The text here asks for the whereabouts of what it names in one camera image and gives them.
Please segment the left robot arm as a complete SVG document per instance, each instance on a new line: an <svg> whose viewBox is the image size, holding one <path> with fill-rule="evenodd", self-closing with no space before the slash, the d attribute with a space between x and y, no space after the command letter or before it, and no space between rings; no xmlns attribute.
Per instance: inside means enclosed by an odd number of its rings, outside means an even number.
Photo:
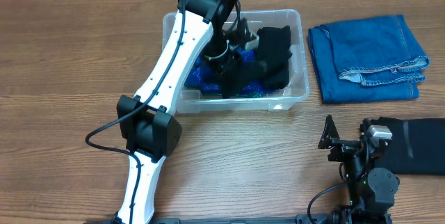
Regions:
<svg viewBox="0 0 445 224"><path fill-rule="evenodd" d="M223 25L238 0L178 0L172 33L144 84L117 105L129 151L127 188L113 223L149 223L161 167L175 150L182 127L174 118L178 96L198 56L225 61Z"/></svg>

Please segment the black garment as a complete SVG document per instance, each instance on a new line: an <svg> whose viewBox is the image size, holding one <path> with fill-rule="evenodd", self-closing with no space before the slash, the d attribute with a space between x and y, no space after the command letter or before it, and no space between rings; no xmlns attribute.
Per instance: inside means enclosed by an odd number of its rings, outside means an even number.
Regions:
<svg viewBox="0 0 445 224"><path fill-rule="evenodd" d="M372 120L392 132L392 140L375 166L401 175L444 174L444 119L401 120L380 117Z"/></svg>

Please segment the black cloth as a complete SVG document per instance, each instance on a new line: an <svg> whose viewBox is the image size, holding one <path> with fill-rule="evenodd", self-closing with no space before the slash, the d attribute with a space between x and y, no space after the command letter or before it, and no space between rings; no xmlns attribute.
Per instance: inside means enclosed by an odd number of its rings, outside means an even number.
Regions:
<svg viewBox="0 0 445 224"><path fill-rule="evenodd" d="M292 57L290 26L263 27L257 31L257 35L257 60L266 65L261 78L263 87L268 90L285 88L289 83L289 59Z"/></svg>
<svg viewBox="0 0 445 224"><path fill-rule="evenodd" d="M267 70L268 67L265 61L243 63L233 67L221 76L220 87L222 97L227 99L238 94L251 81L262 78L267 73Z"/></svg>

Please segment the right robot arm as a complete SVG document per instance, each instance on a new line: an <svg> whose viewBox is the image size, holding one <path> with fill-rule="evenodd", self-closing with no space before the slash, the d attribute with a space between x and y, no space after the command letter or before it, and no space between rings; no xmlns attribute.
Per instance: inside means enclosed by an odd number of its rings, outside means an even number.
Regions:
<svg viewBox="0 0 445 224"><path fill-rule="evenodd" d="M392 133L386 126L371 124L369 119L363 119L360 128L362 135L356 141L347 141L340 138L332 116L325 119L318 148L328 149L327 159L340 163L343 183L321 193L345 186L350 203L336 207L323 223L392 222L388 210L395 203L400 180L390 170L375 165L389 147Z"/></svg>

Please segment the blue sequin fabric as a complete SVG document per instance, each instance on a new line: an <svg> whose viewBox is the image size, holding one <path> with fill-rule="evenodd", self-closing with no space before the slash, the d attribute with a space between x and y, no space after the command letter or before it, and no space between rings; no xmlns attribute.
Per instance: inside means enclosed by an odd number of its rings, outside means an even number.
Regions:
<svg viewBox="0 0 445 224"><path fill-rule="evenodd" d="M256 53L253 50L238 48L236 51L241 55L241 64L257 61ZM199 90L203 95L220 95L223 98L220 87L221 76L212 72L210 67L204 62L204 57L198 56L186 78L185 87ZM232 97L257 98L275 91L265 89L261 80L257 79L251 81L238 94Z"/></svg>

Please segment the blue denim jeans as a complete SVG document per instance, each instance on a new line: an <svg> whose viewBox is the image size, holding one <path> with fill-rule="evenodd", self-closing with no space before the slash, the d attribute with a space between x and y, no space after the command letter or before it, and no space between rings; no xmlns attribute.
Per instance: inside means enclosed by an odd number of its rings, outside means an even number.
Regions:
<svg viewBox="0 0 445 224"><path fill-rule="evenodd" d="M327 104L416 99L430 66L403 15L321 24L307 42Z"/></svg>

